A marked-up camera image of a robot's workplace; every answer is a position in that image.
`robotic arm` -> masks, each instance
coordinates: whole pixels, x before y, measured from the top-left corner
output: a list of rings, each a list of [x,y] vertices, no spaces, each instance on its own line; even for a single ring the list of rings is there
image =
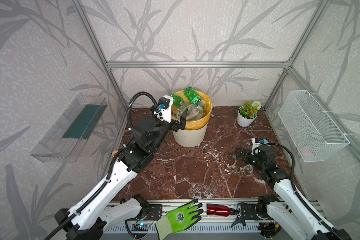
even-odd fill
[[[134,127],[130,120],[130,110],[135,99],[141,95],[146,95],[153,101],[152,117],[140,119]],[[182,114],[180,122],[174,121],[171,119],[172,104],[173,98],[168,95],[160,98],[158,104],[146,92],[139,92],[132,97],[127,108],[127,120],[133,137],[113,157],[108,174],[89,194],[70,209],[60,209],[55,214],[59,226],[45,240],[50,239],[61,228],[67,232],[68,240],[97,240],[114,225],[130,218],[143,218],[148,213],[149,204],[139,195],[113,208],[105,208],[154,159],[153,153],[157,152],[170,129],[185,129],[187,111]]]
[[[294,240],[350,240],[348,233],[337,230],[320,215],[296,188],[294,180],[294,157],[286,147],[268,143],[262,138],[252,139],[252,151],[236,149],[236,157],[254,168],[263,180],[288,204],[293,216],[275,196],[260,197],[256,213],[261,218],[273,218]],[[276,165],[275,152],[271,145],[285,149],[292,158],[289,176]]]

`white wire mesh basket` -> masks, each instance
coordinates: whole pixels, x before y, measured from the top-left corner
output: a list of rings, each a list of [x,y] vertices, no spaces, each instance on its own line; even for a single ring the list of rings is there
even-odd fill
[[[344,133],[306,90],[291,91],[279,110],[305,162],[319,162],[349,144]]]

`glove cuff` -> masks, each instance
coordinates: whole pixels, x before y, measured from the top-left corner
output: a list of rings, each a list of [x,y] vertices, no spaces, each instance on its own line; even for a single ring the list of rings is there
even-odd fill
[[[169,233],[172,233],[172,226],[167,217],[160,218],[155,223],[158,239],[163,240]]]

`work glove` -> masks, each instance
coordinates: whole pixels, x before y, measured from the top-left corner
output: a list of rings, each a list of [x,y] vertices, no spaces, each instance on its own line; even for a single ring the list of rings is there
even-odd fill
[[[201,209],[203,204],[195,203],[197,203],[197,199],[173,209],[156,222],[159,240],[163,240],[169,233],[188,229],[202,219],[200,214],[203,213],[203,209]]]

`brown marble tabletop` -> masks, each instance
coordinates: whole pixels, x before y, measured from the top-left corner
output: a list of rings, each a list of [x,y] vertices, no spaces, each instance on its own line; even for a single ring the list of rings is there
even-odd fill
[[[252,137],[278,143],[263,110],[248,127],[237,123],[238,107],[214,107],[204,141],[186,148],[176,143],[170,130],[150,164],[116,195],[114,200],[141,194],[147,200],[260,197],[274,193],[252,166],[236,160],[235,148],[251,149]],[[149,108],[134,108],[132,120],[150,115]],[[131,132],[125,128],[122,143]],[[277,165],[290,171],[283,151],[274,148]]]

